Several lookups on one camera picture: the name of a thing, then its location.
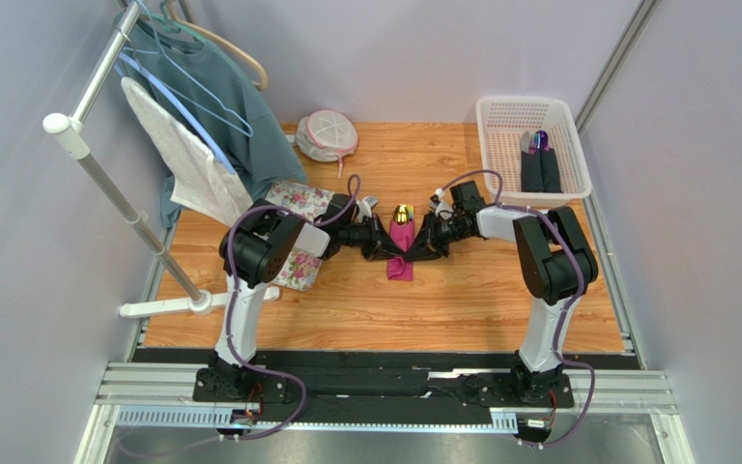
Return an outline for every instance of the clothes hanger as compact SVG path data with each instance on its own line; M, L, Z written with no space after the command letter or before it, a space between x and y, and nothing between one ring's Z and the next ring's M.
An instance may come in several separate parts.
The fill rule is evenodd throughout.
M219 37L219 35L209 31L208 29L205 29L201 26L198 26L196 24L180 19L177 16L177 10L174 7L174 0L162 0L162 2L160 3L160 6L164 7L163 11L165 12L165 16L167 16L169 20L174 21L177 24L182 24L184 27L187 27L189 29L192 29L199 35L204 36L203 37L204 39L210 40L211 42L219 45L220 48L227 50L232 55L237 56L243 61L245 61L248 64L248 66L253 68L254 71L257 72L257 75L260 76L259 82L251 81L253 82L255 86L257 86L257 90L264 91L268 88L269 80L268 80L268 73L266 72L266 69L263 68L263 65L261 65L260 62L255 60L251 55L245 53L241 48Z
M166 97L171 103L174 104L174 107L177 108L177 110L180 112L180 114L185 117L185 120L188 121L189 124L194 128L194 130L197 132L197 134L200 136L200 138L203 139L205 144L208 146L208 148L211 150L211 153L214 154L214 158L220 162L223 166L225 166L225 169L228 171L229 174L232 175L239 175L237 174L237 171L234 169L234 166L231 165L231 161L228 160L228 157L226 157L222 153L222 149L219 148L219 145L216 144L214 141L214 138L211 137L210 134L205 130L205 128L202 127L202 125L199 123L199 121L194 118L194 116L190 113L190 111L187 110L187 108L183 105L183 103L177 99L177 97L174 95L179 95L180 97L188 100L189 102L193 102L197 105L197 107L207 111L208 113L214 115L209 109L203 107L202 105L191 101L186 96L182 95L181 93L174 90L173 87L170 85L162 82L159 80L156 76L151 74L148 70L145 69L142 65L140 65L139 60L134 57L131 58L125 52L120 53L119 59L125 62L128 66L132 67L134 70L136 70L138 73L142 74L143 77L145 77L151 85L153 85L157 90L159 90L164 97ZM114 70L122 77L126 76L126 73L123 72L122 68L119 66L119 63L116 63L114 65Z
M142 0L134 0L134 1L136 1L136 3L139 4L139 6L142 8L143 12L145 12L145 14L148 17L154 17L154 15L151 14L151 12L148 11L148 9L145 7L145 4L142 2ZM190 73L188 73L186 70L184 70L183 67L181 67L179 64L177 64L176 61L174 61L173 59L171 59L171 57L168 56L167 53L165 53L165 49L163 48L162 43L159 41L159 33L157 32L156 27L152 27L151 30L152 30L152 33L154 35L154 42L157 44L157 50L140 50L140 49L136 48L135 46L133 46L133 43L128 39L128 36L127 35L123 34L125 36L126 40L128 41L128 44L131 46L131 50L128 50L126 48L126 51L132 51L133 52L133 56L134 56L134 59L137 61L137 64L139 64L140 67L142 67L142 64L140 64L139 63L139 60L137 59L137 53L162 55L163 57L165 57L165 59L167 59L169 62L171 62L171 64L174 65L174 67L177 70L179 70L182 74L184 74L185 77L187 77L191 82L193 82L194 84L196 84L200 89L202 89L212 99L214 99L214 101L219 104L219 106L222 108L223 111L225 111L226 113L229 113L229 114L234 115L238 120L240 120L240 122L243 123L243 126L245 127L245 130L243 130L240 127L234 125L233 123L231 123L230 121L226 120L225 118L220 117L216 113L211 112L208 108L205 108L204 106L200 105L196 101L193 101L193 100L189 99L188 97L184 96L183 94L180 94L179 92L177 92L178 95L180 95L181 97L183 97L187 101L195 104L198 108L207 111L209 114L211 114L212 116L214 116L219 121L225 123L225 125L229 126L230 128L234 129L235 131L239 131L239 132L241 132L242 134L244 134L247 137L254 136L254 129L251 127L250 124L248 124L248 122L245 119L243 119L242 116L240 116L239 113L237 113L237 111L234 111L233 109L225 106L225 104L222 103L222 101L219 99L219 97L217 97L216 95L214 95L214 92L208 90L197 79L195 79Z

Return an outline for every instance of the mesh laundry bag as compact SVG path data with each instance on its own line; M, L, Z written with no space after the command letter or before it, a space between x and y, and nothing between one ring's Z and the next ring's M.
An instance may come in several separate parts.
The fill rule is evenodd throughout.
M323 109L300 120L296 142L312 160L339 162L337 175L342 177L342 159L357 149L359 136L344 114Z

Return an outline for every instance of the gray wall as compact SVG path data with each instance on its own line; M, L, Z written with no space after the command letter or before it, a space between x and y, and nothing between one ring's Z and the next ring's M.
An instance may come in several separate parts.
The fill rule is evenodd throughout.
M107 360L122 356L153 261L42 129L71 111L111 32L107 1L0 2L0 462L69 463ZM164 176L119 82L85 138L157 218ZM158 220L152 221L158 226Z
M742 462L742 3L662 2L583 142L696 459Z
M195 0L198 22L257 58L280 121L473 122L483 96L580 109L637 0Z

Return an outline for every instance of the plastic basket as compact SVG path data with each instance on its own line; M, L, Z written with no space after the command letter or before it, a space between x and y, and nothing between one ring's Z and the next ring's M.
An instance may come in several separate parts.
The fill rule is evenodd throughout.
M574 117L565 101L539 97L486 97L476 103L476 124L482 165L494 169L505 182L500 200L515 206L554 208L591 194L591 180ZM520 139L523 132L546 131L556 151L563 193L520 191ZM485 175L496 200L499 180Z

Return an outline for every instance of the clothes rack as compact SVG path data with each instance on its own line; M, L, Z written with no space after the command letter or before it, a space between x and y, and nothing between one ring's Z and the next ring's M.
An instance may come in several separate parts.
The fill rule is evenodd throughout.
M100 60L94 67L88 84L85 86L82 98L74 108L71 116L62 113L52 113L43 120L45 131L56 139L56 141L76 160L80 167L91 177L102 193L111 201L117 211L126 220L126 223L136 232L140 240L154 254L159 263L167 270L185 290L188 298L167 300L161 302L145 302L136 304L123 304L120 314L124 317L148 317L155 314L167 314L172 312L184 312L190 310L195 314L208 314L215 307L225 305L227 294L212 295L208 290L200 290L191 281L179 263L171 256L168 249L162 244L157 236L145 223L145 220L134 210L123 193L117 188L108 174L91 153L88 144L80 136L83 123L94 105L94 101L100 94L102 84L111 73L119 54L126 43L128 33L140 17L142 7L136 2L129 2L126 12L111 34L108 45L105 47Z

